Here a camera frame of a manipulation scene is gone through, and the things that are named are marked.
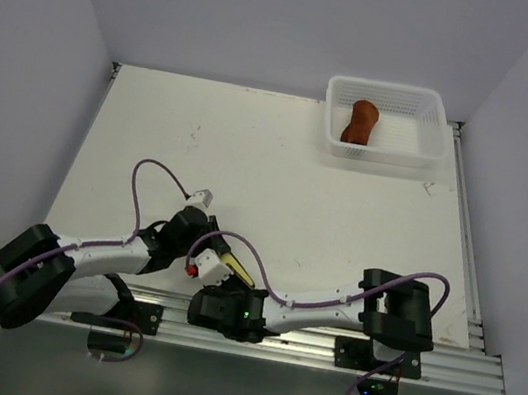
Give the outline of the yellow microfiber towel black trim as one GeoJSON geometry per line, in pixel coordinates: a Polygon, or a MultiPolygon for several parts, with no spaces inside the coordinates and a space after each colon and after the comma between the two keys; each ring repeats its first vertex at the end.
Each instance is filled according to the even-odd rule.
{"type": "Polygon", "coordinates": [[[225,266],[228,267],[229,270],[231,270],[233,276],[236,276],[236,278],[238,278],[239,281],[243,282],[245,286],[249,287],[250,289],[255,288],[255,282],[248,274],[248,271],[243,267],[243,264],[240,263],[240,261],[237,257],[235,257],[234,254],[221,254],[220,260],[225,266]]]}

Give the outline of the brown microfiber towel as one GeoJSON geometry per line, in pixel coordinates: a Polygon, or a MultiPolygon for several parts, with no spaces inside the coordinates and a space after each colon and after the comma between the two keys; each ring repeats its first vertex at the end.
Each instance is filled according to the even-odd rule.
{"type": "Polygon", "coordinates": [[[368,100],[359,100],[352,105],[350,122],[340,135],[342,143],[367,146],[375,125],[380,118],[379,110],[368,100]]]}

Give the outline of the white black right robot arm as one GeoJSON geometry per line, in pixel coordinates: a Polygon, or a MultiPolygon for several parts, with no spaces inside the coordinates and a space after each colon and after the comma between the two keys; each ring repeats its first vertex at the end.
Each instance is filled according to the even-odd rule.
{"type": "Polygon", "coordinates": [[[434,348],[432,318],[449,295],[448,281],[435,306],[421,279],[431,273],[398,276],[368,269],[363,280],[328,291],[282,296],[266,289],[226,285],[204,286],[193,295],[187,321],[225,338],[260,343],[306,328],[338,327],[362,332],[367,364],[385,372],[400,362],[401,353],[430,352],[434,348]]]}

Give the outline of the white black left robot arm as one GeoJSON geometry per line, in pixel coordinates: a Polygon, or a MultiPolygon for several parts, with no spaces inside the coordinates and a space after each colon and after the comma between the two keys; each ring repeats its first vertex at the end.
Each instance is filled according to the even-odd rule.
{"type": "Polygon", "coordinates": [[[149,321],[123,276],[164,271],[186,256],[187,274],[199,277],[203,251],[222,261],[231,255],[218,230],[214,215],[191,205],[120,238],[61,237],[47,224],[30,226],[0,249],[0,327],[67,312],[84,324],[146,335],[149,321]]]}

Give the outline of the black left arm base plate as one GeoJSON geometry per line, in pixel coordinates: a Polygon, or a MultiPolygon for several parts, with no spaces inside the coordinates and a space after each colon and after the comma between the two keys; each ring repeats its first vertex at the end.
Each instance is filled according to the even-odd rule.
{"type": "Polygon", "coordinates": [[[158,304],[128,300],[116,304],[110,311],[99,316],[91,313],[71,313],[72,322],[130,330],[126,323],[136,325],[143,335],[157,335],[161,323],[163,307],[158,304]]]}

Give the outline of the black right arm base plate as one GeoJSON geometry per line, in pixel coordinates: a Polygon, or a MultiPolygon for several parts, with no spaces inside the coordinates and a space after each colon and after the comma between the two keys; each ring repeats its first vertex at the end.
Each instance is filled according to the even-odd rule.
{"type": "Polygon", "coordinates": [[[389,366],[384,373],[401,375],[406,379],[419,380],[421,373],[421,357],[419,352],[403,352],[385,347],[373,340],[361,340],[338,336],[334,340],[334,365],[335,367],[372,371],[394,361],[401,360],[389,366]]]}

